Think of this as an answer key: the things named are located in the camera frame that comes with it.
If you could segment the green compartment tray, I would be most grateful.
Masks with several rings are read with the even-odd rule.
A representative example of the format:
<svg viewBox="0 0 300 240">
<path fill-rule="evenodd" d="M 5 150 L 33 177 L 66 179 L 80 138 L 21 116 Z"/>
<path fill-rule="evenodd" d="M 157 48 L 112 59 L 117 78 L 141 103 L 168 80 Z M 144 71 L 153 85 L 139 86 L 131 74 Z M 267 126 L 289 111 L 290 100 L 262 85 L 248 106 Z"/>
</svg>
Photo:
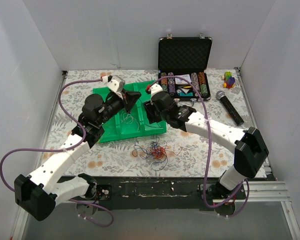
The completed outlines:
<svg viewBox="0 0 300 240">
<path fill-rule="evenodd" d="M 152 80 L 134 82 L 124 86 L 128 91 L 140 92 L 141 97 L 130 113 L 126 113 L 123 109 L 103 125 L 104 134 L 99 140 L 100 143 L 159 135 L 167 132 L 166 122 L 161 121 L 150 124 L 147 118 L 144 102 L 150 100 L 150 95 L 146 93 L 146 87 L 152 82 Z"/>
</svg>

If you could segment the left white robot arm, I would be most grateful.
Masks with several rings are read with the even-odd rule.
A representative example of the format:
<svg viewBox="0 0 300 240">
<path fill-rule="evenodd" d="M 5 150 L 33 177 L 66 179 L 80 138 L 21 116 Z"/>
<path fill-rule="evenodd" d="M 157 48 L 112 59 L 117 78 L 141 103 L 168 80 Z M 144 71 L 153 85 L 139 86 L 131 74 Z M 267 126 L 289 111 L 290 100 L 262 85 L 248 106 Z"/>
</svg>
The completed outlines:
<svg viewBox="0 0 300 240">
<path fill-rule="evenodd" d="M 121 110 L 130 112 L 141 97 L 139 91 L 123 90 L 121 96 L 109 92 L 105 99 L 99 94 L 89 95 L 82 107 L 78 125 L 64 142 L 61 152 L 53 154 L 28 176 L 19 175 L 14 181 L 15 202 L 43 221 L 54 208 L 74 197 L 92 200 L 97 194 L 97 182 L 85 173 L 59 183 L 68 168 L 88 152 L 105 132 L 103 124 Z"/>
</svg>

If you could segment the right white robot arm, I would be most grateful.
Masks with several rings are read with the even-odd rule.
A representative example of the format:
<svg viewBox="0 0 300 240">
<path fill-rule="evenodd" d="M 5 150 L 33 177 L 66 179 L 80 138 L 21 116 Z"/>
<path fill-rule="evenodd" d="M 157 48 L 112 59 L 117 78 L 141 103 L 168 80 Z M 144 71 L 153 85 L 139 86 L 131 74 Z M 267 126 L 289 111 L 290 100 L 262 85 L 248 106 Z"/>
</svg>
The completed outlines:
<svg viewBox="0 0 300 240">
<path fill-rule="evenodd" d="M 163 90 L 147 90 L 150 100 L 144 103 L 149 122 L 165 121 L 174 129 L 197 134 L 225 147 L 234 154 L 233 165 L 218 179 L 212 191 L 227 199 L 244 179 L 252 179 L 269 155 L 260 131 L 231 127 L 215 120 L 207 120 L 194 108 L 178 106 Z"/>
</svg>

